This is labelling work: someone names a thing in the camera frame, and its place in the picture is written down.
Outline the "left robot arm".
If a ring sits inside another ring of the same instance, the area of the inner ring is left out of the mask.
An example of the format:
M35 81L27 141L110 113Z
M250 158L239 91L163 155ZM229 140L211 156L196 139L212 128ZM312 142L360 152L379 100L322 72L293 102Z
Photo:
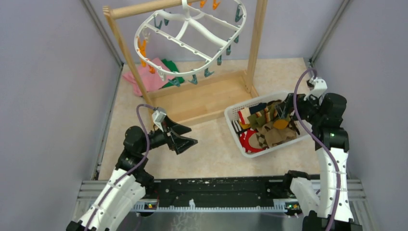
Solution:
M167 145L181 154L198 141L185 137L192 131L165 116L161 128L147 132L143 126L129 127L125 132L124 149L104 189L78 221L70 221L68 231L115 231L140 199L154 193L154 177L145 171L148 152Z

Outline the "olive striped sock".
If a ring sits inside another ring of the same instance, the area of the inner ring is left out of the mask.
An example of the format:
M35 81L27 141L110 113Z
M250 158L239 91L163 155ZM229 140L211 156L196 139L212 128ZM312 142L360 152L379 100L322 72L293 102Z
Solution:
M257 129L265 124L276 120L277 118L277 111L275 107L280 104L281 100L270 101L266 104L266 106L254 114L248 116L248 120L250 122L251 129Z

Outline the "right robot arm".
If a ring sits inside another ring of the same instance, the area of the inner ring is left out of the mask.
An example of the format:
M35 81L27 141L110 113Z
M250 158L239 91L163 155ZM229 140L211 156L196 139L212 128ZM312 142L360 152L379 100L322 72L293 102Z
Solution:
M280 116L291 115L315 142L319 161L320 189L316 193L310 176L290 170L282 192L296 198L302 211L304 231L361 231L350 208L347 187L349 137L341 126L347 100L336 93L316 96L289 93L276 108Z

